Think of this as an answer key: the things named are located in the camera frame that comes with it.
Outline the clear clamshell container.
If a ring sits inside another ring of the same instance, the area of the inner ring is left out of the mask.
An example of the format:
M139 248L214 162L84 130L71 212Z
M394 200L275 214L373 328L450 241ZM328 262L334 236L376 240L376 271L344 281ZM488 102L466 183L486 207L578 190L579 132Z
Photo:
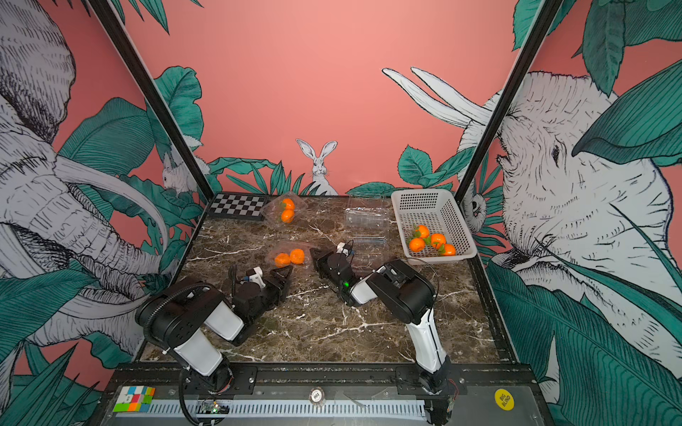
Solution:
M279 241L266 255L266 262L274 267L310 269L313 267L312 249L315 246L305 241Z
M359 234L350 242L352 265L357 269L376 269L392 255L389 241L383 234Z
M391 205L385 198L350 197L345 208L346 230L365 236L386 235Z
M298 224L307 217L308 202L293 192L275 197L263 208L266 223L275 227Z

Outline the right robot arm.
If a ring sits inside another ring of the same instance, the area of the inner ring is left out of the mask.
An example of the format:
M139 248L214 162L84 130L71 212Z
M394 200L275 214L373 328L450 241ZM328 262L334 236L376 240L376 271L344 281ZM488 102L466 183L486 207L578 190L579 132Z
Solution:
M392 259L361 278L343 251L313 248L311 259L317 273L330 281L330 287L346 305L381 301L394 318L407 325L421 370L432 377L442 373L449 356L435 325L437 291L422 273L401 259Z

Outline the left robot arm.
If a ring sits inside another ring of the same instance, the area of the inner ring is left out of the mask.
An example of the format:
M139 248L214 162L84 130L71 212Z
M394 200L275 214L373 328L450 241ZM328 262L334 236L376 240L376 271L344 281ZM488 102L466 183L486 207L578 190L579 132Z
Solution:
M232 264L227 294L209 282L186 277L143 303L135 321L149 344L182 367L202 377L216 376L226 360L202 330L209 328L234 346L243 344L264 313L285 301L292 273L292 266L266 272L257 266L240 276Z

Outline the orange with leaf centre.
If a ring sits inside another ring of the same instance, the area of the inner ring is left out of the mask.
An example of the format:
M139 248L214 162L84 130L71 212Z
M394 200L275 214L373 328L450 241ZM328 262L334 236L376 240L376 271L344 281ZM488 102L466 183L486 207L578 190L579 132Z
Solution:
M432 234L429 240L430 245L436 250L440 250L447 243L447 239L443 234Z

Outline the white perforated plastic basket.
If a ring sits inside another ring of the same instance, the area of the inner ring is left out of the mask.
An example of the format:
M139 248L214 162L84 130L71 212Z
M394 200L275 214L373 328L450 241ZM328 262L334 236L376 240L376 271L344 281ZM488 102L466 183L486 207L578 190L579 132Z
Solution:
M435 188L401 190L392 193L391 201L401 245L412 266L452 263L477 256L472 234L451 191ZM410 241L420 225L426 226L431 235L442 234L445 243L454 246L456 254L442 255L429 243L423 250L414 252Z

